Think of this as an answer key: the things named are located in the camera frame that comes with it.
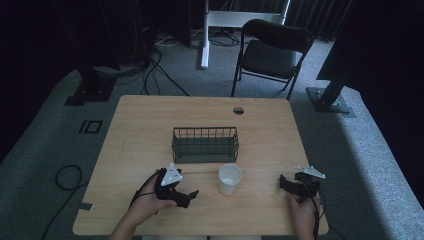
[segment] gray floor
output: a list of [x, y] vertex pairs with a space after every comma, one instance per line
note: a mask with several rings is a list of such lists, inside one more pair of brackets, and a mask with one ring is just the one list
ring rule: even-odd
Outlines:
[[[200, 45], [195, 43], [192, 49], [171, 45], [157, 46], [162, 54], [160, 66], [185, 91], [191, 96], [230, 95], [237, 47], [211, 45], [209, 68], [201, 70]], [[290, 100], [308, 160], [327, 176], [321, 188], [328, 201], [327, 219], [347, 239], [424, 239], [424, 211], [360, 94], [349, 88], [342, 92], [356, 118], [317, 113], [311, 105], [305, 88], [328, 84], [315, 79], [331, 47], [331, 43], [315, 42]], [[119, 98], [140, 94], [142, 79], [142, 75], [121, 78], [109, 102], [87, 102], [81, 107], [64, 106], [80, 82], [76, 71], [57, 84], [31, 126], [0, 165], [0, 239], [42, 238], [50, 220], [71, 195], [71, 191], [56, 186], [56, 172], [65, 165], [75, 164], [82, 169], [82, 183], [89, 181]], [[152, 95], [184, 95], [160, 71], [152, 72], [147, 87]], [[238, 84], [236, 97], [285, 98], [286, 92], [282, 93], [278, 87], [277, 83], [246, 77]], [[80, 133], [85, 120], [103, 121], [99, 133]], [[60, 181], [70, 187], [75, 186], [77, 178], [75, 171], [66, 170]], [[85, 188], [76, 191], [53, 222], [46, 239], [107, 238], [72, 233], [84, 192]], [[263, 239], [293, 237], [264, 236]], [[330, 230], [319, 239], [342, 238]]]

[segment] cup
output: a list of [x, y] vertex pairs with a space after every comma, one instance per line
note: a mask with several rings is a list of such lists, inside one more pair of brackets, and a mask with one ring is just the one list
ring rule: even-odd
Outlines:
[[225, 164], [218, 172], [218, 189], [224, 195], [231, 195], [241, 181], [241, 169], [235, 164]]

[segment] wire basket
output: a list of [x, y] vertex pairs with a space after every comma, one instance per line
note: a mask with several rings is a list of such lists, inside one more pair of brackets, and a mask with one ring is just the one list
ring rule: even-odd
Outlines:
[[175, 163], [235, 162], [236, 127], [176, 127], [172, 139]]

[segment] chair backrest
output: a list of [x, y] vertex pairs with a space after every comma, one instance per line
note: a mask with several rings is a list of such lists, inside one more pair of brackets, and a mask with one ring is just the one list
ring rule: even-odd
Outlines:
[[244, 24], [242, 33], [251, 35], [270, 46], [290, 49], [303, 54], [309, 51], [314, 42], [314, 36], [306, 29], [289, 27], [261, 19], [248, 21]]

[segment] metal stand base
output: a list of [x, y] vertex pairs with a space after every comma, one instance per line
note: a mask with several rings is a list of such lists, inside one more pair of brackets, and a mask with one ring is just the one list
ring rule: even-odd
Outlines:
[[88, 92], [84, 81], [81, 81], [74, 96], [68, 97], [65, 106], [83, 106], [85, 102], [107, 102], [115, 87], [115, 78], [104, 80], [98, 90]]
[[337, 98], [336, 101], [331, 106], [324, 106], [320, 104], [319, 100], [321, 94], [324, 92], [325, 88], [316, 88], [316, 87], [307, 87], [306, 91], [308, 92], [309, 98], [314, 105], [315, 111], [317, 112], [329, 112], [329, 113], [341, 113], [345, 118], [356, 118], [355, 113], [351, 107], [348, 107], [341, 95]]

